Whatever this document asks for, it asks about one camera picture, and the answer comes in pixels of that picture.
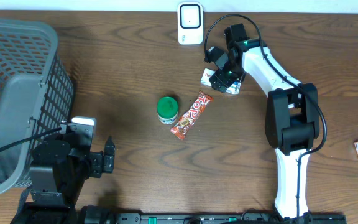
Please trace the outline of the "white Panadol box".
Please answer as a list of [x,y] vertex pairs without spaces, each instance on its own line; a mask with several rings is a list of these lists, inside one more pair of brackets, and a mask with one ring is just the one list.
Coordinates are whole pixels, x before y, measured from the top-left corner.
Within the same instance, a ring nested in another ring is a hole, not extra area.
[[[203,72],[203,75],[201,76],[200,83],[202,85],[206,85],[211,87],[211,82],[209,81],[209,78],[213,75],[214,71],[206,68]],[[237,95],[239,94],[239,91],[241,89],[241,83],[234,82],[227,90],[226,93]]]

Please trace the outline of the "red snack wrapper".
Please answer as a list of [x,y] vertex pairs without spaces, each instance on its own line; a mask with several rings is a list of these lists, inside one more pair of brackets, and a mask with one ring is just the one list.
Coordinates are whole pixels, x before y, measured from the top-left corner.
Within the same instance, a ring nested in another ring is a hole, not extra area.
[[178,139],[184,140],[189,129],[212,101],[213,98],[211,96],[200,91],[189,110],[181,116],[176,125],[170,129],[170,132]]

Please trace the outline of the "green lid jar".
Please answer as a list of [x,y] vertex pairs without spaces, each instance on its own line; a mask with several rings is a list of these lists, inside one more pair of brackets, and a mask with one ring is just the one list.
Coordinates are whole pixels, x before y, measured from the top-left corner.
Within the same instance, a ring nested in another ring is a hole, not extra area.
[[170,97],[165,96],[157,102],[158,119],[163,124],[172,124],[178,117],[178,103]]

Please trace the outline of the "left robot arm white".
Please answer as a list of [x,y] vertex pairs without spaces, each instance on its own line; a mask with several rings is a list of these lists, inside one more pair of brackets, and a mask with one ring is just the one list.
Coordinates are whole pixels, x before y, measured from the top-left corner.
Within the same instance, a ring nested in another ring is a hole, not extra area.
[[116,147],[111,138],[104,150],[91,151],[94,127],[63,123],[58,133],[44,138],[31,153],[32,185],[20,197],[13,223],[115,223],[107,208],[76,210],[83,184],[112,173]]

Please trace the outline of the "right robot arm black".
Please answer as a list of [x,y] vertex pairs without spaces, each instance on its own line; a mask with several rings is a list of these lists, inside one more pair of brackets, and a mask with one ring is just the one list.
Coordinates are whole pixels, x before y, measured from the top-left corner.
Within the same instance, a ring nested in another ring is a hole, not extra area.
[[266,94],[265,135],[278,164],[275,211],[283,221],[304,217],[309,151],[320,130],[317,89],[293,78],[264,41],[247,36],[243,24],[226,28],[224,38],[226,51],[212,47],[206,52],[206,61],[217,66],[209,82],[225,93],[250,75]]

